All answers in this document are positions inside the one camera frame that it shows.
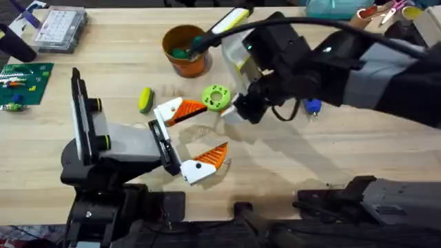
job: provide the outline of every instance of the black mount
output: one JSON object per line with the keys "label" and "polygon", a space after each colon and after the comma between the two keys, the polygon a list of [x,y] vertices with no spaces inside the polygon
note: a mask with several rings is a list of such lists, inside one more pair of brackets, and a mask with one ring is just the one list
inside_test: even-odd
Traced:
{"label": "black mount", "polygon": [[378,224],[362,206],[363,192],[375,180],[375,176],[356,176],[345,189],[300,190],[293,207],[300,210],[300,216],[305,220]]}
{"label": "black mount", "polygon": [[234,220],[243,221],[245,225],[248,225],[257,237],[257,241],[261,247],[323,248],[323,246],[315,246],[294,235],[289,227],[282,222],[267,220],[254,213],[251,203],[235,203]]}
{"label": "black mount", "polygon": [[158,131],[157,121],[151,121],[149,126],[160,148],[160,158],[124,162],[102,157],[99,152],[111,149],[112,137],[95,134],[92,115],[101,112],[102,103],[100,99],[88,98],[85,82],[76,68],[72,73],[72,99],[79,142],[71,140],[61,155],[61,182],[73,186],[76,192],[66,223],[64,248],[75,247],[81,241],[110,247],[113,241],[128,234],[136,220],[182,221],[183,192],[149,192],[146,185],[126,183],[161,165],[172,175],[180,172],[176,155]]}
{"label": "black mount", "polygon": [[[268,19],[283,17],[275,12]],[[253,124],[260,122],[268,107],[281,106],[288,99],[320,98],[341,105],[337,92],[344,89],[350,71],[363,67],[365,63],[358,59],[370,45],[370,41],[337,31],[312,50],[289,24],[255,28],[243,46],[260,70],[268,73],[252,82],[234,105]]]}

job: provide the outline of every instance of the teal container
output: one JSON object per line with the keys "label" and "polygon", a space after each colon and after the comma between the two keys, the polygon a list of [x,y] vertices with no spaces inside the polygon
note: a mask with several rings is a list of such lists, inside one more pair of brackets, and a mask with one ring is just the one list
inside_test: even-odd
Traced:
{"label": "teal container", "polygon": [[349,20],[357,10],[372,6],[374,0],[308,0],[308,17]]}

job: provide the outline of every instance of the black cable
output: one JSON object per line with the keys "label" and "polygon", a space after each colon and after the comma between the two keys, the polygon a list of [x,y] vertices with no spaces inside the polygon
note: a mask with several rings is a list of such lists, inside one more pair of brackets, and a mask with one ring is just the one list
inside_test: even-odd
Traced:
{"label": "black cable", "polygon": [[25,234],[27,234],[27,235],[29,235],[29,236],[35,238],[35,239],[38,239],[38,240],[43,240],[43,239],[45,239],[45,238],[40,238],[40,237],[38,237],[38,236],[35,236],[35,235],[31,234],[29,231],[25,231],[24,229],[19,228],[18,226],[10,225],[10,227],[16,229],[17,231],[21,231],[21,232],[23,232],[23,233],[25,233]]}
{"label": "black cable", "polygon": [[280,121],[292,121],[297,115],[298,108],[300,107],[300,100],[296,99],[296,103],[294,104],[294,108],[292,110],[291,115],[289,118],[283,118],[276,110],[276,106],[271,106],[271,111],[274,113],[274,115],[279,119]]}
{"label": "black cable", "polygon": [[218,247],[219,245],[218,245],[217,241],[220,239],[222,241],[233,242],[236,245],[236,247],[241,248],[241,246],[239,245],[239,242],[237,240],[233,240],[233,239],[226,238],[226,237],[219,237],[222,227],[224,227],[226,225],[234,224],[235,222],[236,221],[233,219],[231,221],[215,223],[213,225],[209,225],[209,226],[204,227],[203,230],[216,228],[216,230],[214,232],[217,233],[216,235],[214,235],[214,237],[211,240],[208,240],[209,244],[205,245],[204,247],[210,247],[210,246],[211,247]]}
{"label": "black cable", "polygon": [[280,25],[280,24],[291,24],[291,23],[299,23],[299,24],[315,24],[315,25],[323,25],[328,27],[334,27],[341,30],[344,30],[345,32],[348,32],[349,34],[363,37],[365,39],[380,43],[382,45],[387,46],[388,48],[397,50],[399,52],[402,52],[404,54],[407,54],[415,59],[423,59],[426,56],[425,52],[421,52],[418,50],[415,50],[413,48],[410,48],[409,46],[406,46],[404,44],[392,41],[380,34],[374,34],[371,32],[366,32],[364,30],[353,28],[350,25],[339,22],[339,21],[332,21],[327,19],[319,19],[319,18],[312,18],[312,17],[284,17],[279,19],[266,19],[262,21],[255,21],[252,23],[246,23],[242,24],[240,26],[237,26],[235,28],[229,29],[227,31],[221,32],[219,34],[213,34],[210,37],[207,37],[206,39],[203,39],[197,47],[192,48],[189,51],[189,55],[194,56],[195,52],[204,52],[206,51],[211,45],[219,42],[222,38],[228,37],[232,34],[236,34],[238,32],[243,32],[252,28],[259,28],[259,27],[265,27],[270,25]]}
{"label": "black cable", "polygon": [[[159,229],[159,231],[162,231],[162,229],[164,228],[164,226],[165,226],[165,223],[161,226],[161,228]],[[152,247],[154,246],[154,243],[156,242],[156,240],[158,239],[158,237],[159,237],[159,233],[155,233],[155,236],[154,236],[152,242],[150,243],[150,248],[152,248]]]}
{"label": "black cable", "polygon": [[61,247],[62,248],[68,248],[69,247],[69,244],[66,244],[66,239],[68,239],[69,226],[70,226],[70,223],[72,222],[72,212],[73,212],[73,209],[74,209],[74,204],[75,204],[75,200],[72,203],[72,206],[70,207],[69,214],[68,214],[68,219],[66,220],[66,225],[64,227],[63,240],[62,240],[62,243],[61,243]]}
{"label": "black cable", "polygon": [[288,231],[290,231],[291,233],[298,232],[300,234],[308,234],[308,235],[315,235],[315,236],[327,236],[327,237],[331,237],[331,238],[346,238],[346,239],[352,239],[352,240],[362,240],[362,241],[370,241],[370,242],[376,242],[376,243],[384,243],[384,244],[388,244],[388,245],[395,245],[395,246],[408,247],[408,248],[421,248],[416,245],[405,244],[405,243],[382,239],[382,238],[371,238],[371,237],[366,237],[366,236],[352,236],[352,235],[347,235],[347,234],[322,233],[319,231],[305,231],[305,230],[295,229],[291,226],[288,226],[287,228],[288,228]]}
{"label": "black cable", "polygon": [[[214,223],[213,225],[208,225],[208,226],[196,226],[198,227],[201,231],[205,231],[208,229],[213,229],[213,228],[217,228],[217,227],[221,227],[224,225],[230,225],[234,222],[234,220],[230,220],[230,221],[225,221],[225,222],[220,222],[220,223]],[[161,235],[183,235],[183,234],[191,234],[192,231],[186,229],[186,230],[171,230],[171,231],[161,231],[161,229],[159,230],[155,230],[151,227],[147,227],[151,232],[154,232],[156,234],[161,234]]]}
{"label": "black cable", "polygon": [[248,224],[247,221],[245,221],[244,218],[241,218],[240,221],[242,222],[242,225],[245,227],[245,229],[252,235],[254,246],[255,247],[260,247],[259,239],[258,239],[256,233],[254,232],[254,230],[252,229],[251,225]]}
{"label": "black cable", "polygon": [[335,214],[332,211],[328,211],[326,209],[323,209],[321,207],[316,207],[316,206],[308,204],[308,203],[294,202],[294,203],[292,203],[292,206],[295,208],[298,208],[300,210],[306,210],[306,211],[309,210],[309,211],[314,211],[314,212],[320,212],[320,213],[325,214],[329,217],[333,217],[337,220],[350,221],[347,218],[345,218],[342,214]]}
{"label": "black cable", "polygon": [[172,5],[167,2],[167,0],[163,0],[163,3],[166,8],[172,7]]}

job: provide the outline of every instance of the yellow-green block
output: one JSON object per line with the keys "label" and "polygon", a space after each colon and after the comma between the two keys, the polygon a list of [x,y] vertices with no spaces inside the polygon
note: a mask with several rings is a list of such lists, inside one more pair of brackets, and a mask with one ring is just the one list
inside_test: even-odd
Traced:
{"label": "yellow-green block", "polygon": [[144,90],[141,92],[141,96],[139,97],[138,102],[138,110],[142,114],[147,114],[150,112],[153,106],[153,98],[154,98],[154,92],[149,87],[144,88]]}

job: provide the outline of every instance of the wooden tabletop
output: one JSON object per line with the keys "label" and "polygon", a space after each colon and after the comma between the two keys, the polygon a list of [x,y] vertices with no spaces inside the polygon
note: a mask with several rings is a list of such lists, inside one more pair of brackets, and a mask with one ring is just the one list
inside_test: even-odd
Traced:
{"label": "wooden tabletop", "polygon": [[[304,8],[257,8],[251,20],[280,10],[304,15]],[[64,223],[74,199],[60,182],[60,156],[73,136],[70,109],[72,67],[80,69],[90,96],[103,100],[108,121],[146,128],[153,115],[137,110],[141,90],[156,103],[177,96],[199,99],[210,84],[233,88],[220,49],[211,49],[211,70],[197,79],[176,75],[161,49],[163,35],[191,23],[208,29],[228,8],[90,9],[90,23],[75,53],[42,54],[35,62],[55,67],[40,105],[24,113],[0,112],[0,225]],[[315,47],[333,29],[295,25]],[[23,35],[30,39],[28,28]],[[281,110],[288,114],[293,103]],[[190,187],[158,168],[134,182],[153,190],[184,191],[187,220],[225,220],[239,200],[270,218],[296,218],[291,207],[299,189],[344,187],[354,176],[402,181],[441,181],[441,132],[386,114],[325,105],[319,120],[300,112],[290,123],[268,112],[257,125],[225,125],[205,113],[169,129],[174,141],[226,135],[228,155],[217,175]]]}

